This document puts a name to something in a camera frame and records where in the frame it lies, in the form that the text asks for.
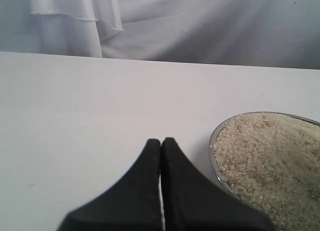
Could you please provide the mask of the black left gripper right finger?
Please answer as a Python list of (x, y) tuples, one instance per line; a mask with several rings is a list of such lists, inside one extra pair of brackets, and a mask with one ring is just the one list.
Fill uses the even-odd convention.
[(265, 213), (209, 181), (172, 137), (160, 151), (161, 191), (167, 231), (274, 231)]

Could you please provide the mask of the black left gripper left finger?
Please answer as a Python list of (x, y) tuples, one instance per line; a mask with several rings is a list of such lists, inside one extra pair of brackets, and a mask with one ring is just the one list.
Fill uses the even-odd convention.
[(147, 140), (131, 168), (111, 188), (69, 212), (60, 231), (159, 231), (161, 143)]

